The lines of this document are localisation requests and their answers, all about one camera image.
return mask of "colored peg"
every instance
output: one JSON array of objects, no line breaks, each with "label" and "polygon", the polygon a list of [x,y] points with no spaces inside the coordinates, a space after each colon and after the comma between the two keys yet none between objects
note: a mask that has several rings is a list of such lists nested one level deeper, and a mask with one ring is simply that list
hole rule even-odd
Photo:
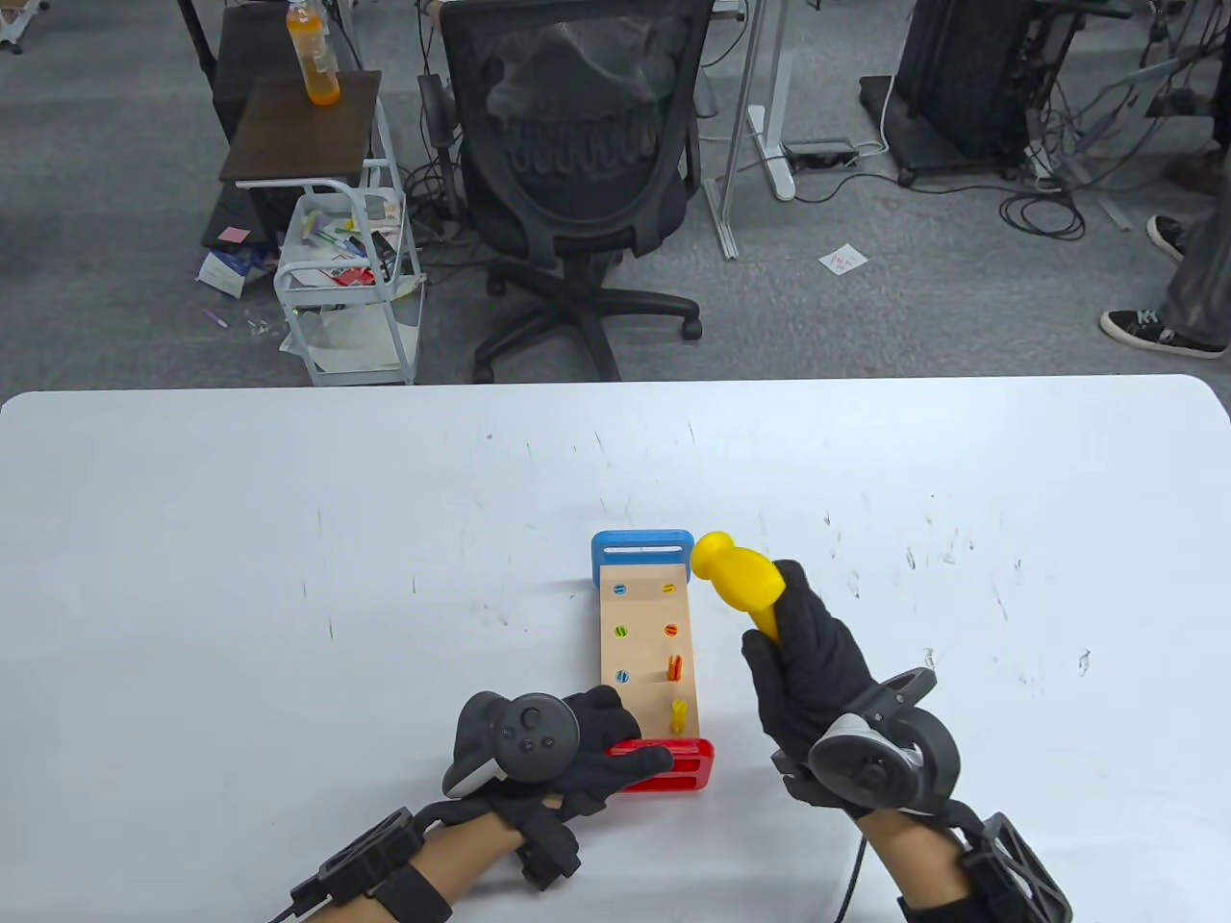
[{"label": "colored peg", "polygon": [[671,733],[676,737],[688,730],[688,703],[676,699],[671,703]]},{"label": "colored peg", "polygon": [[748,548],[740,548],[725,532],[702,537],[693,548],[693,573],[713,582],[714,591],[732,609],[746,612],[752,623],[778,642],[773,605],[787,583],[773,561]]}]

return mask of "forearm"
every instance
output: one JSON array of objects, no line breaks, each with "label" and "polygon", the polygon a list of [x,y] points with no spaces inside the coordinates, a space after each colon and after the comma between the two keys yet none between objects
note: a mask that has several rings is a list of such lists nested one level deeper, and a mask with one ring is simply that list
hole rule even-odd
[{"label": "forearm", "polygon": [[[492,865],[526,841],[494,813],[446,827],[428,836],[423,848],[410,860],[427,882],[449,905],[457,903]],[[342,907],[326,905],[311,917],[313,923],[394,923],[379,902],[359,897]]]},{"label": "forearm", "polygon": [[874,811],[856,823],[912,909],[943,907],[970,896],[970,881],[958,863],[961,845],[954,836],[896,811]]}]

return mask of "black glove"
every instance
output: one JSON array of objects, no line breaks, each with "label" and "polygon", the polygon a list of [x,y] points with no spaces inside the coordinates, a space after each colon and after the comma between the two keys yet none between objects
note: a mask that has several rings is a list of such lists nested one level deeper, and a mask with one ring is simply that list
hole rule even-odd
[{"label": "black glove", "polygon": [[607,751],[617,743],[641,737],[636,719],[624,709],[619,693],[609,685],[596,685],[583,693],[565,698],[564,703],[577,716],[581,740],[577,756],[569,767],[549,781],[489,781],[471,797],[528,800],[542,804],[548,795],[563,799],[553,813],[560,821],[571,821],[602,811],[607,799],[630,785],[665,773],[675,763],[666,747],[645,747],[622,757]]},{"label": "black glove", "polygon": [[[641,737],[636,719],[612,687],[596,685],[564,701],[577,716],[580,740],[576,757],[563,773],[533,784],[492,780],[460,801],[430,805],[417,815],[422,823],[441,821],[452,826],[495,813],[526,837],[526,845],[517,850],[522,874],[540,891],[581,866],[577,838],[564,826],[566,821],[602,811],[616,793],[675,764],[666,747],[645,747],[620,757],[607,754],[617,743]],[[551,796],[560,799],[559,807],[543,804]]]},{"label": "black glove", "polygon": [[[787,583],[773,607],[780,644],[750,629],[744,634],[744,658],[752,671],[761,727],[796,769],[792,779],[783,761],[774,761],[788,790],[810,804],[826,804],[821,793],[805,796],[809,780],[817,786],[808,772],[808,751],[847,705],[876,683],[851,629],[830,615],[799,562],[774,564]],[[847,807],[837,799],[828,806]]]}]

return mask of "black office chair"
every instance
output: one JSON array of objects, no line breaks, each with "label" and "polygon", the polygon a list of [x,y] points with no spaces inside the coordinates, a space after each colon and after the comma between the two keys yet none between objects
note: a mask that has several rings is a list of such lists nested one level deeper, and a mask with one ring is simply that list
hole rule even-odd
[{"label": "black office chair", "polygon": [[[502,322],[475,350],[475,383],[495,380],[491,363],[497,357],[564,325],[577,327],[604,382],[618,382],[619,368],[603,318],[680,318],[683,338],[700,338],[696,302],[655,292],[604,289],[602,282],[623,251],[641,256],[656,250],[683,223],[689,188],[678,165],[689,126],[696,122],[693,85],[710,4],[442,4],[441,33],[462,127],[460,167],[470,219],[492,250],[529,263],[492,262],[487,292],[502,294],[505,283],[511,282],[545,302]],[[652,74],[662,92],[646,94],[643,87],[639,95],[613,94],[612,81],[596,79],[595,68],[582,60],[577,46],[538,38],[522,42],[558,23],[574,31],[629,27],[644,34],[641,74]],[[518,46],[533,50],[511,65]],[[507,102],[512,66],[521,68],[517,79],[529,74],[531,84],[553,87],[553,92],[540,94],[540,103],[529,111],[524,100],[512,114],[507,106],[501,110],[503,103],[497,100]],[[427,101],[427,95],[430,110],[443,105],[438,98]],[[692,145],[688,154],[692,172]],[[558,262],[564,267],[563,278],[548,272]]]}]

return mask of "red frame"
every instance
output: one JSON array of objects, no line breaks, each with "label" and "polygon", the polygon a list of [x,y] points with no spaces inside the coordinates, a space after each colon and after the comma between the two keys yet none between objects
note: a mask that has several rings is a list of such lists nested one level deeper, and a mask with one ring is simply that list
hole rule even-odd
[{"label": "red frame", "polygon": [[646,779],[627,791],[700,791],[709,784],[709,775],[714,770],[714,745],[709,741],[700,737],[670,741],[625,741],[617,743],[608,753],[619,757],[643,747],[666,747],[675,757],[676,764],[661,775]]}]

